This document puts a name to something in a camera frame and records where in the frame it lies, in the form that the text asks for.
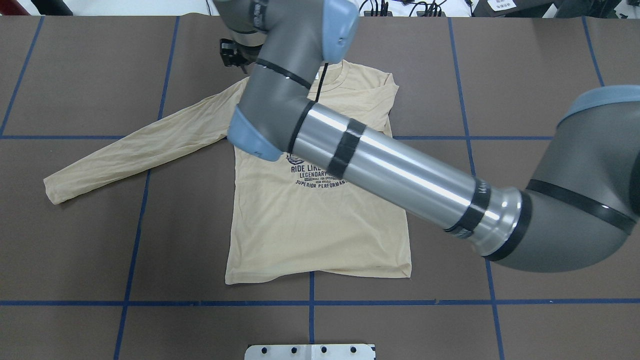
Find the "beige long-sleeve printed shirt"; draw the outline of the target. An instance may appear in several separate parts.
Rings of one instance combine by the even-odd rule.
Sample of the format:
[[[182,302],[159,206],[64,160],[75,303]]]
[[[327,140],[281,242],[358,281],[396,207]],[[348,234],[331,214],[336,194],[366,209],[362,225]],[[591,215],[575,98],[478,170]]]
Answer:
[[[43,180],[46,196],[59,205],[220,141],[247,82],[242,79],[49,175]],[[227,285],[317,271],[411,276],[404,209],[292,153],[275,162],[239,148],[234,155]]]

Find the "black device with label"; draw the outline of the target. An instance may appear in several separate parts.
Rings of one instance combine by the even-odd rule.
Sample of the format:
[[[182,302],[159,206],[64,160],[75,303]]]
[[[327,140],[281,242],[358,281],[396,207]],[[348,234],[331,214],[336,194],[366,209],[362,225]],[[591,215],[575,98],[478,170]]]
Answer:
[[[554,0],[474,0],[475,18],[542,18]]]

